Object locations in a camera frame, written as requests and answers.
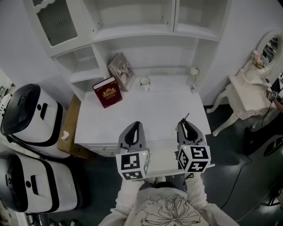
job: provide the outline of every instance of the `carved table leg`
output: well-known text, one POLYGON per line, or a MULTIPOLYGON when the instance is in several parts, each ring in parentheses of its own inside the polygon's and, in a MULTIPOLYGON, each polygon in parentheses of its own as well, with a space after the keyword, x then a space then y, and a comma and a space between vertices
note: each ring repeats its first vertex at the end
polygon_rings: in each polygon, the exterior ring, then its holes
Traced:
POLYGON ((267 124, 269 124, 273 119, 275 119, 277 117, 277 115, 279 114, 279 111, 277 109, 270 109, 270 111, 268 112, 267 115, 265 115, 266 112, 265 111, 262 111, 262 112, 259 112, 259 113, 256 113, 255 115, 262 115, 264 117, 264 121, 262 123, 262 119, 258 120, 251 128, 252 128, 252 132, 253 131, 256 131, 258 129, 261 128, 261 123, 264 126, 266 126, 267 124))
POLYGON ((240 117, 240 115, 241 115, 241 111, 234 112, 226 122, 224 122, 221 126, 219 126, 219 127, 212 133, 212 135, 213 135, 213 136, 217 136, 218 133, 219 133, 221 130, 227 128, 228 126, 232 125, 235 121, 237 121, 237 119, 240 117))
POLYGON ((207 113, 214 112, 218 108, 218 106, 221 103, 221 101, 223 100, 223 98, 227 97, 227 94, 228 94, 228 89, 224 90, 221 94, 219 94, 219 96, 217 97, 217 99, 216 99, 216 101, 214 103, 213 108, 207 109, 207 113))

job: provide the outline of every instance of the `white shelf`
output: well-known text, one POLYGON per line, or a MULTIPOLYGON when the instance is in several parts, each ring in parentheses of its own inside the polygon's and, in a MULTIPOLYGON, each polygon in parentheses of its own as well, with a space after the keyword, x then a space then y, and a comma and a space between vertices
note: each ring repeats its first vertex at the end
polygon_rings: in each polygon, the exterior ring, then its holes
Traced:
POLYGON ((142 35, 170 35, 164 24, 125 25, 116 27, 102 27, 94 36, 94 42, 114 38, 124 38, 142 35))
POLYGON ((71 83, 103 77, 95 58, 81 60, 70 78, 71 83))
MULTIPOLYGON (((143 72, 148 72, 142 76, 156 74, 156 72, 157 74, 168 74, 162 72, 163 68, 190 67, 197 44, 197 38, 172 35, 115 38, 96 43, 97 46, 106 50, 110 59, 122 52, 134 70, 139 68, 143 72)), ((141 70, 139 69, 135 70, 137 75, 140 75, 141 70)))
POLYGON ((177 32, 187 36, 219 41, 219 38, 209 28, 193 24, 179 23, 177 32))

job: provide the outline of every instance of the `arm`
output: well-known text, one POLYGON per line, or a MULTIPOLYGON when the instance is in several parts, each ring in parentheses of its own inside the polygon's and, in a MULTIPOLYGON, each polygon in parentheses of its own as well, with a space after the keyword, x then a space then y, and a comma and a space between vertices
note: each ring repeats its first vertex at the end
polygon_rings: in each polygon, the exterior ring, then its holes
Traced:
POLYGON ((283 105, 278 102, 278 100, 274 99, 273 102, 275 103, 277 109, 283 113, 283 105))
POLYGON ((204 192, 204 185, 200 173, 195 173, 193 178, 188 178, 186 185, 188 203, 201 214, 209 225, 239 226, 218 206, 207 202, 207 195, 204 192))
POLYGON ((144 181, 122 181, 121 190, 118 192, 116 199, 116 208, 106 216, 99 226, 123 226, 131 212, 140 187, 144 181))

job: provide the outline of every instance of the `white vanity table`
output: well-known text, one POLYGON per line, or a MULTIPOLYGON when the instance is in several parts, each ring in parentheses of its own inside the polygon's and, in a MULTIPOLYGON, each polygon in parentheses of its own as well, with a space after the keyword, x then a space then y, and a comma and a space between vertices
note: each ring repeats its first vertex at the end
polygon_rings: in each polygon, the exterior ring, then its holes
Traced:
MULTIPOLYGON (((221 130, 232 125, 239 118, 244 120, 255 115, 265 115, 270 106, 270 101, 266 97, 266 89, 264 87, 244 87, 239 83, 236 76, 229 76, 229 80, 231 84, 217 97, 213 108, 207 109, 207 113, 214 112, 224 97, 228 98, 229 104, 233 109, 233 114, 212 133, 213 136, 217 136, 221 130)), ((272 103, 269 112, 271 113, 274 109, 277 108, 272 103)))
POLYGON ((147 176, 183 173, 175 160, 177 136, 175 128, 186 116, 204 135, 210 134, 207 117, 199 94, 186 84, 187 75, 149 75, 150 91, 139 89, 136 78, 123 100, 103 108, 94 91, 82 101, 76 127, 75 142, 103 156, 115 156, 123 130, 135 121, 143 124, 151 164, 147 176))
POLYGON ((238 118, 244 120, 254 115, 265 115, 269 108, 269 113, 277 109, 266 97, 266 89, 272 86, 269 79, 280 75, 282 62, 283 34, 281 31, 271 31, 263 37, 237 76, 229 76, 231 83, 217 97, 213 108, 207 109, 207 113, 214 112, 224 97, 228 98, 233 109, 233 114, 213 132, 213 136, 217 136, 238 118))

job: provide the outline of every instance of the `cable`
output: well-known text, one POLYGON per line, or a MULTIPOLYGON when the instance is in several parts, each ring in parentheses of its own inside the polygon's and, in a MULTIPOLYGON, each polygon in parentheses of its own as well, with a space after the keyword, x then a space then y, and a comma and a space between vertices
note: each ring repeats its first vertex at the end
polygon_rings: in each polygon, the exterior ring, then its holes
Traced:
POLYGON ((232 190, 231 190, 231 192, 230 192, 230 195, 229 195, 227 201, 225 202, 225 204, 224 204, 220 209, 222 209, 222 208, 228 203, 228 201, 229 201, 229 199, 230 199, 230 197, 231 197, 231 195, 232 195, 232 193, 233 193, 233 191, 234 191, 234 188, 235 188, 235 186, 236 186, 236 182, 238 181, 238 178, 239 178, 239 176, 240 176, 240 173, 241 173, 242 169, 245 168, 248 164, 251 164, 251 163, 252 163, 252 160, 249 158, 249 156, 246 155, 246 157, 250 160, 250 162, 246 162, 245 164, 241 165, 240 172, 239 172, 239 174, 238 174, 238 176, 237 176, 237 178, 236 178, 236 180, 235 180, 235 182, 234 182, 234 185, 233 185, 233 187, 232 187, 232 190))
MULTIPOLYGON (((278 183, 278 181, 269 189, 269 191, 266 193, 266 195, 262 198, 262 200, 264 200, 264 198, 268 195, 268 193, 271 191, 271 189, 278 183)), ((262 202, 262 200, 261 201, 259 201, 249 212, 247 212, 240 220, 242 220, 246 215, 248 215, 259 203, 261 203, 262 202)))
POLYGON ((186 190, 187 190, 187 184, 186 184, 186 179, 188 178, 194 178, 194 174, 193 173, 190 173, 189 175, 186 176, 186 178, 184 179, 184 182, 183 182, 183 185, 186 186, 186 190))
POLYGON ((264 118, 266 117, 267 113, 269 112, 269 110, 270 110, 270 108, 271 108, 271 104, 272 104, 272 101, 270 102, 270 106, 269 106, 269 108, 268 108, 268 111, 266 112, 266 114, 264 115, 264 117, 263 117, 263 119, 262 119, 262 121, 261 121, 261 127, 262 127, 262 128, 263 128, 262 124, 263 124, 263 122, 264 122, 264 118))

